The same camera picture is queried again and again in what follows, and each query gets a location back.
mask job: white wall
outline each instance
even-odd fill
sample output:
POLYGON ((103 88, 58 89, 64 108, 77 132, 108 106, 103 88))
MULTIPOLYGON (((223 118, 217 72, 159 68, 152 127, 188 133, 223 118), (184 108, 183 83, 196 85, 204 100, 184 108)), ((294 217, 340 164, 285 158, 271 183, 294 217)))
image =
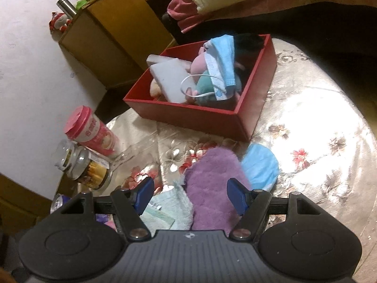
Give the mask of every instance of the white wall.
POLYGON ((67 117, 105 93, 50 34, 56 1, 0 0, 0 173, 46 198, 62 175, 50 158, 67 117))

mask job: flower pattern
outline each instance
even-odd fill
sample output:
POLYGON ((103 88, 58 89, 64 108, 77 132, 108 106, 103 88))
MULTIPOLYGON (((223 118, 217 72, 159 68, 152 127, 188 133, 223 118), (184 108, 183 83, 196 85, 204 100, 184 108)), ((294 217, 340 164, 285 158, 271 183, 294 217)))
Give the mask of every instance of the flower pattern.
POLYGON ((346 147, 346 139, 344 138, 344 136, 335 137, 330 141, 329 147, 331 150, 331 155, 335 155, 336 153, 344 150, 344 148, 346 147))
POLYGON ((279 170, 278 179, 273 189, 274 196, 283 197, 287 195, 293 175, 293 173, 284 173, 281 169, 279 170))
POLYGON ((288 139, 288 134, 290 133, 290 131, 285 128, 285 125, 271 125, 268 127, 268 131, 273 138, 283 137, 284 139, 288 139))
POLYGON ((348 182, 342 182, 340 175, 342 171, 332 170, 330 174, 326 175, 326 181, 321 184, 321 190, 325 197, 334 203, 342 203, 347 200, 351 193, 351 188, 348 182))
POLYGON ((298 151, 293 151, 293 162, 296 164, 296 170, 300 171, 309 167, 309 162, 307 161, 308 153, 304 149, 298 151))
POLYGON ((140 166, 135 166, 131 169, 131 175, 127 177, 121 188, 123 189, 134 189, 142 180, 146 177, 151 177, 155 183, 155 192, 154 195, 162 191, 162 182, 160 177, 159 165, 153 163, 147 165, 145 168, 141 169, 140 166))
POLYGON ((168 172, 174 173, 178 170, 181 160, 184 157, 184 144, 172 140, 170 148, 165 152, 164 167, 168 172))
POLYGON ((207 137, 201 138, 197 142, 197 144, 189 142, 185 148, 185 161, 179 168, 180 174, 183 174, 188 167, 191 167, 192 164, 200 160, 205 155, 208 149, 217 146, 217 142, 210 140, 207 137))

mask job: wooden drawer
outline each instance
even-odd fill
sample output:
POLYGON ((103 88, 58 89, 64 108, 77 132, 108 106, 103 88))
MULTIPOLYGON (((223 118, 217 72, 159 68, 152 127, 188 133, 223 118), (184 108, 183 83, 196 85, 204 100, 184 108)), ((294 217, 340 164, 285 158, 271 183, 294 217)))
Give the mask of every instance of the wooden drawer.
POLYGON ((91 0, 59 43, 109 89, 135 82, 172 41, 147 0, 91 0))
POLYGON ((8 235, 26 230, 35 224, 37 216, 0 197, 1 228, 8 235))

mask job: white power bank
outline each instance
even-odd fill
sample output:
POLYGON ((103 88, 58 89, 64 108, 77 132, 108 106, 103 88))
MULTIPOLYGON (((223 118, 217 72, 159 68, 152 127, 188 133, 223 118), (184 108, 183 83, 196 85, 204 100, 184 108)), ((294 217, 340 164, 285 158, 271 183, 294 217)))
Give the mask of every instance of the white power bank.
MULTIPOLYGON (((163 95, 168 102, 185 103, 185 95, 180 91, 180 84, 190 74, 184 69, 178 58, 166 62, 160 62, 150 66, 150 73, 160 86, 163 95)), ((183 90, 187 88, 196 89, 192 77, 189 77, 183 85, 183 90)))

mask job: purple fuzzy fabric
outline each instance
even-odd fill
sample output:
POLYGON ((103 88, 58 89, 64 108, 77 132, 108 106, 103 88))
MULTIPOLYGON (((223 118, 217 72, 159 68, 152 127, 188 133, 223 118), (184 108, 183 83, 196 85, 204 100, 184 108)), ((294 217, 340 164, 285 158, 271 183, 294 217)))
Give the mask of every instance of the purple fuzzy fabric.
POLYGON ((185 171, 187 195, 194 205, 192 230, 224 230, 228 235, 239 216, 227 196, 227 182, 236 178, 248 188, 248 181, 236 155, 216 147, 185 171))

